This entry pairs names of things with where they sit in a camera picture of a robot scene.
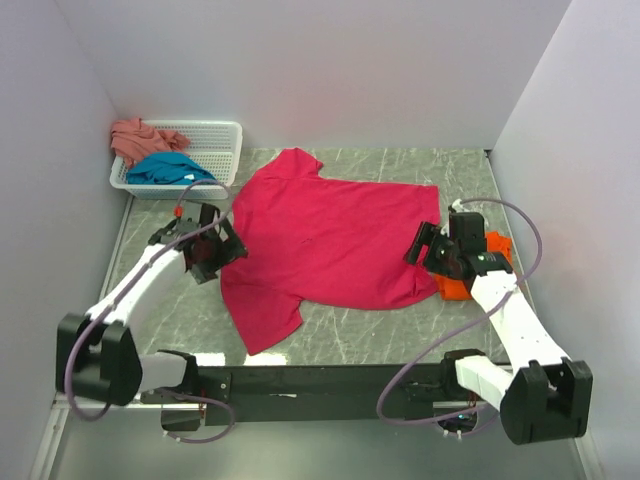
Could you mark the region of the magenta t-shirt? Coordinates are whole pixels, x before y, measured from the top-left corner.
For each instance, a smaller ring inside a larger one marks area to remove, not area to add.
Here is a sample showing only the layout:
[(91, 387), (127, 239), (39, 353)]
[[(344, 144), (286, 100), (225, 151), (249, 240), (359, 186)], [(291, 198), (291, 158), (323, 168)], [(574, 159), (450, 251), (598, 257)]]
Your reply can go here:
[(302, 325), (304, 301), (393, 310), (438, 290), (404, 259), (420, 224), (440, 221), (438, 187), (327, 179), (322, 167), (284, 149), (233, 201), (248, 254), (223, 268), (221, 293), (251, 355)]

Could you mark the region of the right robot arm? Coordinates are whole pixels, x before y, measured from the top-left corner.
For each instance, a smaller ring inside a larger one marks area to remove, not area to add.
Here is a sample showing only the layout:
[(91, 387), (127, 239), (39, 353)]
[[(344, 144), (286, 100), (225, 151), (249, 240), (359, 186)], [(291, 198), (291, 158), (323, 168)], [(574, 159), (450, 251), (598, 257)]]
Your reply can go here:
[(586, 433), (593, 374), (546, 332), (517, 286), (510, 260), (490, 247), (481, 214), (451, 212), (445, 227), (421, 223), (405, 259), (461, 284), (488, 314), (509, 358), (505, 371), (478, 350), (446, 353), (438, 377), (444, 395), (474, 393), (500, 413), (516, 445)]

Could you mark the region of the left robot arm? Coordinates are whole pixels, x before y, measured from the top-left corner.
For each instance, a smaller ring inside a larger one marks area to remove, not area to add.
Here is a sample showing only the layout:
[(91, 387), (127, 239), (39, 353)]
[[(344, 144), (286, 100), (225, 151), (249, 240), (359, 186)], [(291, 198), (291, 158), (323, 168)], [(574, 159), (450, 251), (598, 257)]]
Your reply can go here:
[(169, 288), (186, 274), (199, 283), (246, 257), (247, 248), (225, 212), (187, 202), (154, 232), (134, 267), (84, 314), (68, 314), (56, 338), (58, 392), (109, 406), (126, 406), (149, 391), (163, 390), (186, 402), (201, 393), (194, 355), (160, 350), (144, 355), (141, 325)]

